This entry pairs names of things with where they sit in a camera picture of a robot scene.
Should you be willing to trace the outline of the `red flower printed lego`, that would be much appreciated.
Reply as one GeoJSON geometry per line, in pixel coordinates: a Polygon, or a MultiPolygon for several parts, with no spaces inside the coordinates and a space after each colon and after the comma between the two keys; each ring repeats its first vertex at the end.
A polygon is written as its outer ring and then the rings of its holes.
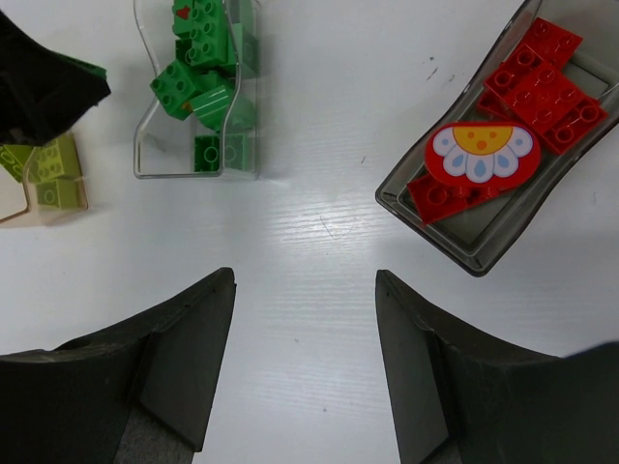
{"type": "Polygon", "coordinates": [[[451,123],[425,148],[425,167],[449,187],[509,190],[527,182],[540,166],[536,135],[514,122],[451,123]]]}

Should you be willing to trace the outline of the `red lego brick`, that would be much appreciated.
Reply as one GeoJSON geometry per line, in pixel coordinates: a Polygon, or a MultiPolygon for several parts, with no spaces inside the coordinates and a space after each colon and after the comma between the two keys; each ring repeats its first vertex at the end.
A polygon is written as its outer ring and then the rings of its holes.
{"type": "Polygon", "coordinates": [[[552,153],[564,155],[608,113],[531,47],[517,47],[485,81],[477,109],[518,121],[552,153]]]}
{"type": "Polygon", "coordinates": [[[407,184],[423,224],[432,224],[444,218],[475,208],[498,197],[497,188],[449,187],[427,174],[407,184]]]}

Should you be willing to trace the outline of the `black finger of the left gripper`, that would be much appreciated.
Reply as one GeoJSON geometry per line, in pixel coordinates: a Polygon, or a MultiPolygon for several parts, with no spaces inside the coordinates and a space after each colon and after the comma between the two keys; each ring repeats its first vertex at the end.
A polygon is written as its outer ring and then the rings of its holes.
{"type": "Polygon", "coordinates": [[[1,15],[3,145],[45,145],[110,93],[107,80],[62,60],[1,15]]]}

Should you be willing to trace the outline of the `small green lego brick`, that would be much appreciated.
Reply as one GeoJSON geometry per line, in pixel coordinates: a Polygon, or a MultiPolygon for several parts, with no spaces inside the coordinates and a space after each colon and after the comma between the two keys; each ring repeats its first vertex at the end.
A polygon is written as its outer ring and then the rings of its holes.
{"type": "Polygon", "coordinates": [[[224,169],[251,171],[252,147],[245,134],[200,135],[194,139],[194,172],[219,173],[224,169]]]}

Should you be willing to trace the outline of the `lime green lego cube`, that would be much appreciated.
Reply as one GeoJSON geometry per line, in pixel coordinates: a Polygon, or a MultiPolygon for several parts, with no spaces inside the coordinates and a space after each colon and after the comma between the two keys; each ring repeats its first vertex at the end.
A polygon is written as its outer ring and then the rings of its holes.
{"type": "Polygon", "coordinates": [[[1,165],[18,182],[23,182],[23,170],[34,148],[25,145],[2,145],[1,165]]]}

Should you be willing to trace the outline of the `dark green lego cube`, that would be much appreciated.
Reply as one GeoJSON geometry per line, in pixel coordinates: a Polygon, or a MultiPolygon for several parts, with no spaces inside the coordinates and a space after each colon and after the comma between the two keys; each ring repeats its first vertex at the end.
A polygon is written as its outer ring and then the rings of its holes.
{"type": "Polygon", "coordinates": [[[166,114],[180,121],[192,113],[189,101],[204,92],[198,75],[179,60],[171,62],[153,79],[150,88],[166,114]]]}

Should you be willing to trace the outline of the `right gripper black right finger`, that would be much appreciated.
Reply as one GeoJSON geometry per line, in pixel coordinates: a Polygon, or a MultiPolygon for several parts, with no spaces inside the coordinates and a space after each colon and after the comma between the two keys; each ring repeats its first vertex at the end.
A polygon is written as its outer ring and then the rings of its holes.
{"type": "Polygon", "coordinates": [[[403,463],[614,463],[618,345],[565,358],[504,341],[380,270],[375,305],[403,463]]]}

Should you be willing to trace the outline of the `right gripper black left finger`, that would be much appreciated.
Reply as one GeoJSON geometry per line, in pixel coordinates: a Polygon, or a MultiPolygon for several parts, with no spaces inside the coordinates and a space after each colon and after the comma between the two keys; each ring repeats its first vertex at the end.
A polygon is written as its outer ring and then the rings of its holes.
{"type": "Polygon", "coordinates": [[[52,350],[1,359],[5,463],[190,463],[204,446],[236,296],[219,269],[52,350]]]}

